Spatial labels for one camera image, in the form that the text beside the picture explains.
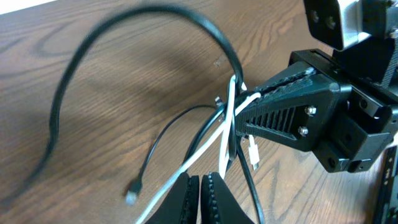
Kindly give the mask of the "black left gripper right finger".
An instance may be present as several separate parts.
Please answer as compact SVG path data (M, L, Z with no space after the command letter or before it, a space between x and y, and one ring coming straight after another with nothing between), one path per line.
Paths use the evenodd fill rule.
M254 224L217 172L203 176L200 205L203 224Z

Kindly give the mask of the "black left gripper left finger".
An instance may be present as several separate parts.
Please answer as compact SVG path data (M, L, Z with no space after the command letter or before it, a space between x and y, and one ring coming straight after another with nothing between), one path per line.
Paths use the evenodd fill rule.
M179 175L164 201L146 224L196 224L199 176Z

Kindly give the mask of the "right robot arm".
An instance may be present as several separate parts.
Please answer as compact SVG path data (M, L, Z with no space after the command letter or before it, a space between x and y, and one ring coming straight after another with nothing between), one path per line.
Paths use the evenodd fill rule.
M312 152L329 173L363 172L386 154L374 223L397 222L397 97L357 78L318 49L256 88L236 132Z

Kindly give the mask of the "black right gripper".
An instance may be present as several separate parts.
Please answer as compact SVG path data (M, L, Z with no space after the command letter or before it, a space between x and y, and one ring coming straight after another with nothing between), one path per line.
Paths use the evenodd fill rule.
M292 52L288 67L250 93L236 132L313 151L327 172L363 172L393 142L397 97L354 77L319 49Z

